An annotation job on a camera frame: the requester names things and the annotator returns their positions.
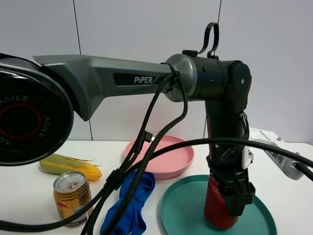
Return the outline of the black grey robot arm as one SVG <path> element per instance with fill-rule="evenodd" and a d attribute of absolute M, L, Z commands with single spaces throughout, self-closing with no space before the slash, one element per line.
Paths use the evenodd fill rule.
<path fill-rule="evenodd" d="M 244 109 L 251 86 L 241 61 L 175 54 L 165 63 L 87 55 L 29 61 L 0 56 L 0 164 L 26 165 L 58 150 L 73 115 L 89 120 L 104 98 L 161 92 L 173 102 L 203 100 L 210 138 L 248 139 Z"/>

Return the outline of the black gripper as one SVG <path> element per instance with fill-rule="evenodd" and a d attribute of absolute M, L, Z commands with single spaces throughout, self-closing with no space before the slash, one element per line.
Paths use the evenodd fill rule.
<path fill-rule="evenodd" d="M 226 196 L 226 206 L 231 217 L 241 216 L 246 205 L 253 203 L 255 187 L 249 180 L 248 169 L 242 166 L 245 147 L 250 141 L 243 138 L 207 138 L 209 144 L 208 166 L 220 188 L 234 188 Z"/>

